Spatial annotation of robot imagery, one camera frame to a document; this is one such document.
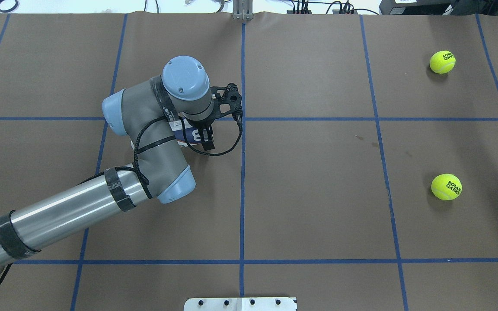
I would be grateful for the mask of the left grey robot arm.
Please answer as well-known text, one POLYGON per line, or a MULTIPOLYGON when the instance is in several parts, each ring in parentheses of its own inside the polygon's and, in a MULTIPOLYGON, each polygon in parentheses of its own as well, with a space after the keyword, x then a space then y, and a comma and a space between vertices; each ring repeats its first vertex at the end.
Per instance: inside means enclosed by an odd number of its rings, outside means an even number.
POLYGON ((212 103, 205 68, 190 56, 174 57, 160 75, 103 100, 109 128, 134 144, 132 163, 0 216, 0 274, 8 264, 148 199, 170 203, 191 193, 196 182, 170 122, 178 114, 201 121, 212 103))

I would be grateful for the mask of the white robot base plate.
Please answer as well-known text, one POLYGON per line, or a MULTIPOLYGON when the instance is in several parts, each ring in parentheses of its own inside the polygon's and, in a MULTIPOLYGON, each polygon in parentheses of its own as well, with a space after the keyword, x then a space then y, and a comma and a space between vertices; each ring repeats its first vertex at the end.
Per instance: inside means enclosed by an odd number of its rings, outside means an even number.
POLYGON ((292 297, 222 297, 190 298, 184 311, 297 311, 292 297))

